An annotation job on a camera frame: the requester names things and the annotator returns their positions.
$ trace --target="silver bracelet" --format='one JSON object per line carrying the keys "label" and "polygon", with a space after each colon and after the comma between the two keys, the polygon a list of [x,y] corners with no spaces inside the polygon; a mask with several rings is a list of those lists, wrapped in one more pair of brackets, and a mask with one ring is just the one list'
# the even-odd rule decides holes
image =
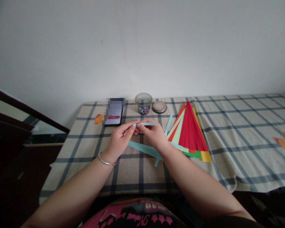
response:
{"label": "silver bracelet", "polygon": [[101,153],[102,153],[102,152],[100,152],[99,155],[98,155],[99,160],[100,160],[103,164],[105,164],[105,165],[111,165],[110,163],[107,163],[107,162],[105,162],[104,160],[102,160],[102,158],[101,158]]}

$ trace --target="person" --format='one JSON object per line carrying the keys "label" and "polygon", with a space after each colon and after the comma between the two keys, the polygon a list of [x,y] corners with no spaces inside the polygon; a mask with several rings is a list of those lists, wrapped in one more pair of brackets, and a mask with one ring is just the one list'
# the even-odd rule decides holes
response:
{"label": "person", "polygon": [[[157,124],[143,126],[139,124],[142,122]],[[94,159],[55,191],[22,227],[77,227],[112,172],[112,164],[124,152],[131,137],[140,132],[159,152],[181,193],[203,223],[194,222],[190,216],[178,217],[169,200],[142,196],[110,203],[82,227],[188,227],[188,221],[193,221],[190,227],[262,227],[216,179],[173,147],[161,125],[152,119],[129,122],[114,129],[101,158]]]}

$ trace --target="white wall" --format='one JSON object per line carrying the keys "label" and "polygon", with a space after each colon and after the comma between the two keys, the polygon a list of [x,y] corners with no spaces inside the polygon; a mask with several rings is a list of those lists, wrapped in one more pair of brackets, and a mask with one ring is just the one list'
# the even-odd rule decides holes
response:
{"label": "white wall", "polygon": [[285,92],[285,0],[0,0],[0,89],[67,127],[139,92]]}

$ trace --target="table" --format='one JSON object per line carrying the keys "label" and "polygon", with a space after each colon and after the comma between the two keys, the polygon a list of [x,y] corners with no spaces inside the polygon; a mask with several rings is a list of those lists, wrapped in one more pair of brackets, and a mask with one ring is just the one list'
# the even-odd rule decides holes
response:
{"label": "table", "polygon": [[[138,113],[133,100],[127,100],[123,123],[152,118],[166,128],[183,103],[195,107],[213,163],[189,158],[217,179],[230,192],[268,192],[285,186],[285,149],[276,142],[285,140],[285,96],[259,94],[241,96],[187,97],[157,99],[167,104],[163,114]],[[40,204],[57,188],[83,169],[102,152],[115,127],[94,125],[104,104],[83,104],[40,194]],[[143,135],[132,141],[150,145]],[[155,158],[127,147],[117,161],[99,196],[123,193],[179,193],[167,167]]]}
{"label": "table", "polygon": [[[123,111],[123,123],[136,119],[152,118],[166,129],[170,114],[173,114],[170,129],[173,126],[178,111],[183,103],[193,102],[193,98],[165,98],[156,99],[166,103],[167,110],[157,114],[152,109],[147,115],[138,113],[133,100],[127,100]],[[112,131],[116,127],[94,125],[97,114],[104,114],[104,103],[88,102],[81,110],[70,130],[70,133],[47,177],[40,194],[40,204],[44,202],[57,188],[83,169],[89,162],[102,152],[110,140]],[[150,145],[143,135],[133,136],[131,141]],[[190,158],[205,171],[218,178],[212,163]],[[117,161],[113,172],[109,176],[99,196],[124,193],[179,193],[179,189],[171,178],[167,167],[160,161],[154,167],[155,158],[134,148],[127,147]]]}

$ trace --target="clear plastic cup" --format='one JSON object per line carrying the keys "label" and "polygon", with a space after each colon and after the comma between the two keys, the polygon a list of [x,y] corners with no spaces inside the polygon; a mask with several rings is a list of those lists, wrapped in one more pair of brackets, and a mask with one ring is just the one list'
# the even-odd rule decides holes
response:
{"label": "clear plastic cup", "polygon": [[150,111],[150,105],[153,97],[148,93],[139,93],[135,97],[135,103],[138,106],[138,112],[141,115],[146,115]]}

